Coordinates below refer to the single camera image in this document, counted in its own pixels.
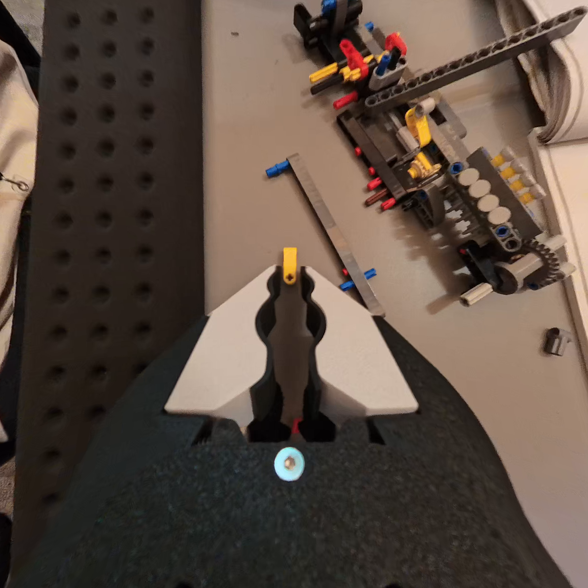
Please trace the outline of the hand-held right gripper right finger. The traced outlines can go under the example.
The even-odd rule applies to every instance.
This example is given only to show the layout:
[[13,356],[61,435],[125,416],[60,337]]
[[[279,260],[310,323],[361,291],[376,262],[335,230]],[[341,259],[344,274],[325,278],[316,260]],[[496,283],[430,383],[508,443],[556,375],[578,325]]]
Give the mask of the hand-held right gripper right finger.
[[415,413],[418,402],[373,316],[309,266],[300,270],[312,334],[304,418],[335,425],[351,418]]

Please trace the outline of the open lego instruction booklet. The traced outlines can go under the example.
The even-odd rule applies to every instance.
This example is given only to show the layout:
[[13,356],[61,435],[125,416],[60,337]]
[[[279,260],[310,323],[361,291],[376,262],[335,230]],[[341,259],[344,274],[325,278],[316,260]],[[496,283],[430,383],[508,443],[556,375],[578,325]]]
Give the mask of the open lego instruction booklet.
[[[506,35],[554,19],[587,1],[495,1]],[[520,55],[533,96],[546,125],[542,143],[587,139],[587,17],[570,34]]]

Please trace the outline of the small grey lego connector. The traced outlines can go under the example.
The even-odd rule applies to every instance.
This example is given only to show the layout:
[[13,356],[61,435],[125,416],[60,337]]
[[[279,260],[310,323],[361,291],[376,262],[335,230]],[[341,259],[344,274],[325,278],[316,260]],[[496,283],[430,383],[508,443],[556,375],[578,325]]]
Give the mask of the small grey lego connector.
[[551,327],[545,333],[543,352],[546,355],[563,357],[572,340],[573,336],[570,331],[559,327]]

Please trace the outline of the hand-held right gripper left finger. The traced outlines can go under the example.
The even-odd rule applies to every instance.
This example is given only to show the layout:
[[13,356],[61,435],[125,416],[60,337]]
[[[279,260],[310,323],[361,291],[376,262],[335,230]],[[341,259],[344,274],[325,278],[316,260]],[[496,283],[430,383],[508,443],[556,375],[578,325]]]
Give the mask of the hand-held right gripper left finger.
[[206,316],[165,404],[168,414],[226,418],[238,425],[268,417],[276,397],[268,342],[280,289],[281,270],[269,266]]

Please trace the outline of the person's white printed t-shirt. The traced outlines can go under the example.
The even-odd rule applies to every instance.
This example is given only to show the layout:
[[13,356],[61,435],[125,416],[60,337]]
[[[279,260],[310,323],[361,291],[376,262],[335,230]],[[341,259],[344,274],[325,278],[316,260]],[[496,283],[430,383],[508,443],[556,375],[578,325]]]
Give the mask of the person's white printed t-shirt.
[[17,53],[1,42],[1,368],[8,365],[21,213],[35,183],[38,101]]

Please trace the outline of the lego car chassis assembly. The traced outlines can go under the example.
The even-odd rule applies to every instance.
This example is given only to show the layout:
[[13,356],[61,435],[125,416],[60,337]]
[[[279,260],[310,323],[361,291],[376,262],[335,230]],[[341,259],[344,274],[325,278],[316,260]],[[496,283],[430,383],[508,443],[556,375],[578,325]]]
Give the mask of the lego car chassis assembly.
[[336,121],[373,177],[366,206],[413,210],[428,230],[453,218],[458,254],[474,279],[461,296],[472,306],[492,293],[537,291],[575,270],[548,237],[529,204],[545,196],[516,154],[469,150],[466,130],[439,91],[455,82],[551,45],[573,33],[587,15],[575,8],[526,26],[451,62],[414,74],[398,32],[360,26],[362,1],[322,1],[312,16],[295,5],[293,24],[304,47],[328,64],[309,76],[311,95],[348,85],[333,103]]

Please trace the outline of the long grey lego beam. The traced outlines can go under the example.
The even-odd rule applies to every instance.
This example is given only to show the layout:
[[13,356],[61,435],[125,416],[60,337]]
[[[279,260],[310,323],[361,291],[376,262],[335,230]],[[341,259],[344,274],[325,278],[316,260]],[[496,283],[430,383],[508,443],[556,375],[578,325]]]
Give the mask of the long grey lego beam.
[[342,268],[347,272],[347,280],[352,282],[352,286],[357,291],[365,308],[371,315],[384,318],[386,316],[384,307],[377,298],[365,272],[360,268],[348,240],[336,223],[304,160],[298,153],[294,153],[285,160],[265,169],[265,175],[269,179],[276,178],[284,173],[293,175],[333,251],[340,260]]

